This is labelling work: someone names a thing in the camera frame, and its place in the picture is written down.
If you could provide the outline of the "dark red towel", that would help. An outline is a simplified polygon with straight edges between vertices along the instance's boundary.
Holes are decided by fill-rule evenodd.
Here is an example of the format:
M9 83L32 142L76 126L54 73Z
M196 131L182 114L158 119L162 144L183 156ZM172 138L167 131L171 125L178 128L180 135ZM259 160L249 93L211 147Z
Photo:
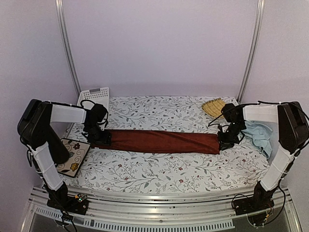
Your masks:
M216 134L155 130L110 130L109 145L92 142L92 148L157 154L219 154Z

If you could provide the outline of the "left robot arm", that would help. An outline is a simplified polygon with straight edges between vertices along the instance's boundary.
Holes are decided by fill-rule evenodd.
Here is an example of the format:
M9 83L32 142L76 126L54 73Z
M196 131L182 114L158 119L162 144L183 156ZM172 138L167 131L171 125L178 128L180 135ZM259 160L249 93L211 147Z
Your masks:
M110 145L111 134L101 128L108 124L109 112L102 104L91 109L66 103L32 99L22 114L17 132L20 142L31 153L34 166L51 192L53 202L62 210L72 205L66 184L59 176L56 165L69 159L69 152L53 130L51 123L82 124L89 143Z

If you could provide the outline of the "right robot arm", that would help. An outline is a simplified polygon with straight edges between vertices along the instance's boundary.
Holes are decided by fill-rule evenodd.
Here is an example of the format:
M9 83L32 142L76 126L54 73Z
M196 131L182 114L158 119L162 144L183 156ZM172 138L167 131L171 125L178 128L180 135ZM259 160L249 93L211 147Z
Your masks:
M245 123L265 122L277 126L278 149L264 177L256 185L261 192L250 199L254 211L261 210L268 203L265 193L278 188L280 181L288 174L294 160L309 144L309 117L297 101L265 102L234 105L226 104L221 116L228 122L226 131L218 132L219 148L226 150L240 143L239 134Z

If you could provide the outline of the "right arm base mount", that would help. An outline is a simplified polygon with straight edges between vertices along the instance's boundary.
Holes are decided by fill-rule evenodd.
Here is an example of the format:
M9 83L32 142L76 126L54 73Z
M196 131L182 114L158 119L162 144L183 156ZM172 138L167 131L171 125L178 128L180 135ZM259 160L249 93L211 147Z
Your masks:
M255 201L253 196L248 197L243 194L235 195L231 201L231 206L237 216L271 209L274 207L274 205L275 204L271 198L261 202Z

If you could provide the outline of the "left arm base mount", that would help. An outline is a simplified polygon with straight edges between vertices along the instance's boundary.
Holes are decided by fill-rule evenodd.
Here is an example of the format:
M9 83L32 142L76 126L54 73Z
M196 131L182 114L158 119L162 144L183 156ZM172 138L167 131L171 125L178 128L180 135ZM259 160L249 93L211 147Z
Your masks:
M78 196L76 198L66 194L63 196L50 195L49 200L47 201L47 206L62 210L63 212L86 215L89 200L84 197Z

